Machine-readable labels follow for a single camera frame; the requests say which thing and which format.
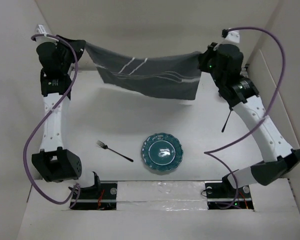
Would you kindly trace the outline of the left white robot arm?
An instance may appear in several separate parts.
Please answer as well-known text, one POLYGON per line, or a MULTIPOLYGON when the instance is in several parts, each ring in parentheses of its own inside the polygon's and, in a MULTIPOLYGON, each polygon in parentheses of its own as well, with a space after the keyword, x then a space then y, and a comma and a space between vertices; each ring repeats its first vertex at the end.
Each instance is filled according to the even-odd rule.
POLYGON ((86 46, 85 40, 72 40, 62 36, 48 36, 36 48, 40 71, 40 89, 43 96, 43 137, 39 152, 31 162, 46 182, 78 180, 82 175, 80 158, 66 145, 67 114, 71 88, 78 70, 78 61, 86 46))

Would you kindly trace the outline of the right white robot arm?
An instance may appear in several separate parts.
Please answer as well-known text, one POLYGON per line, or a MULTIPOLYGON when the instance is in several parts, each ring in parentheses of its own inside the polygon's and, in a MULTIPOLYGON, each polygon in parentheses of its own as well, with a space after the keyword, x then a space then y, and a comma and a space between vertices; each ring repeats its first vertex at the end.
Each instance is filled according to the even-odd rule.
POLYGON ((211 75, 219 95, 249 129, 262 156, 261 162, 225 175, 222 193, 233 197, 246 185, 267 186, 296 167, 300 163, 300 149, 293 149, 283 138, 266 115, 256 86, 241 74, 243 53, 239 48, 213 42, 200 54, 198 61, 199 70, 211 75))

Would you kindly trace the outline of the black spoon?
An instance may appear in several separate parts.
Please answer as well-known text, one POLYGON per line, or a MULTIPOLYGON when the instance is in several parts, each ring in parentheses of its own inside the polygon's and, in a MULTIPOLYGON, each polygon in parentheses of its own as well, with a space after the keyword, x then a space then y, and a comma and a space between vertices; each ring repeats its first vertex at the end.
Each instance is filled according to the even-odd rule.
POLYGON ((230 109, 229 109, 229 113, 228 113, 228 115, 227 115, 227 118, 226 118, 226 120, 225 120, 225 123, 224 123, 224 125, 223 125, 223 127, 222 127, 222 129, 221 129, 221 132, 222 132, 222 133, 224 133, 224 131, 225 131, 225 129, 226 129, 226 126, 227 126, 227 123, 228 123, 228 121, 229 121, 229 118, 230 118, 230 115, 231 115, 232 111, 233 111, 233 109, 230 108, 230 109))

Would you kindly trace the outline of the black fork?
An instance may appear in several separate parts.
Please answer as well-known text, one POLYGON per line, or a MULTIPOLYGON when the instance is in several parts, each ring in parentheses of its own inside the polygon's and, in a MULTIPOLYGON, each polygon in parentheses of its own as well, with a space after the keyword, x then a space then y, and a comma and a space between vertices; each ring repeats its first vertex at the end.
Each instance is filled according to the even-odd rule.
POLYGON ((119 156, 125 158, 126 160, 128 160, 128 161, 130 161, 130 162, 132 162, 132 163, 134 162, 133 159, 131 159, 131 158, 129 158, 129 157, 127 157, 127 156, 125 156, 125 155, 123 155, 123 154, 121 154, 121 153, 119 153, 119 152, 117 152, 117 151, 115 151, 115 150, 113 150, 113 149, 111 149, 111 148, 109 148, 105 143, 103 143, 103 142, 100 141, 100 140, 98 140, 98 141, 96 142, 96 144, 97 144, 100 148, 102 148, 102 149, 104 149, 104 150, 109 150, 109 151, 111 151, 111 152, 113 152, 113 153, 115 153, 115 154, 117 154, 117 155, 119 155, 119 156))

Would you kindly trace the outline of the teal scalloped plate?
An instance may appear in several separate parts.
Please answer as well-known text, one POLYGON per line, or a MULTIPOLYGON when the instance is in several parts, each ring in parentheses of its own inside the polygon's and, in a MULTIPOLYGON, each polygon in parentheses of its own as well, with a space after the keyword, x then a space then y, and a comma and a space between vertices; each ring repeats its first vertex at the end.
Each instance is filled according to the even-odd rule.
POLYGON ((184 150, 178 138, 169 133, 155 133, 142 143, 140 155, 145 167, 155 173, 175 171, 183 161, 184 150))

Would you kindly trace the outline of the grey striped placemat cloth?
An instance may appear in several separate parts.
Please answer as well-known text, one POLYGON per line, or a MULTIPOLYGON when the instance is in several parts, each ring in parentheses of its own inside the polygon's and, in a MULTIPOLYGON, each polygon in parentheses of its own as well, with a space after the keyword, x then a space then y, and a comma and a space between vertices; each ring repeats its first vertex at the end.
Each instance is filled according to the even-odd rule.
POLYGON ((86 52, 105 84, 158 99, 193 101, 200 83, 200 52, 136 58, 87 43, 86 52))

